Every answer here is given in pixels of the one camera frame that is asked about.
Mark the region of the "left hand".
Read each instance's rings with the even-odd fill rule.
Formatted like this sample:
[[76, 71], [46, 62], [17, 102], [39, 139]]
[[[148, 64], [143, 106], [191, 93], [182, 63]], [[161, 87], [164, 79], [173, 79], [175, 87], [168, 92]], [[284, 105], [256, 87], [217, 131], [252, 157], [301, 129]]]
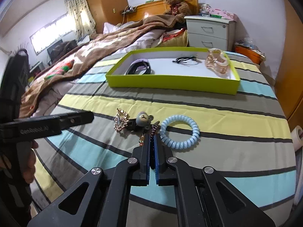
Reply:
[[36, 156], [34, 150], [38, 148], [35, 140], [18, 142], [16, 144], [15, 170], [17, 180], [25, 186], [34, 180]]

